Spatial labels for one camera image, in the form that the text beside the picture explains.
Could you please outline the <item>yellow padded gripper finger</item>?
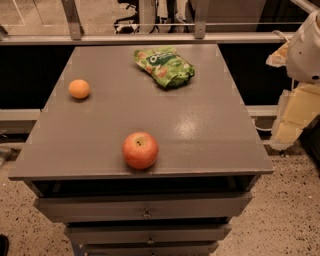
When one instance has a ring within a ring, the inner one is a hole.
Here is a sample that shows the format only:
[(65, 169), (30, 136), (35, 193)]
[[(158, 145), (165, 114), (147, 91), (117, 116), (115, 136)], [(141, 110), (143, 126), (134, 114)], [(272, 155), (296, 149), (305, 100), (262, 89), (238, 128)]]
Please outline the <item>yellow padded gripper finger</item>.
[(272, 67), (283, 67), (287, 63), (287, 51), (289, 43), (284, 43), (275, 52), (268, 56), (266, 64)]
[(271, 131), (272, 144), (293, 144), (320, 114), (320, 86), (299, 83), (279, 98), (277, 118)]

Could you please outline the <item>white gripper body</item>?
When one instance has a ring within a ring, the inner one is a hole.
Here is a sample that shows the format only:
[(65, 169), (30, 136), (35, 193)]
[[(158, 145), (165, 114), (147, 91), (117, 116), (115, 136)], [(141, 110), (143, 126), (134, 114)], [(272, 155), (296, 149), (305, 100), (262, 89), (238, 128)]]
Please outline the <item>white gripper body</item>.
[(287, 75), (299, 82), (320, 83), (320, 11), (312, 12), (290, 40)]

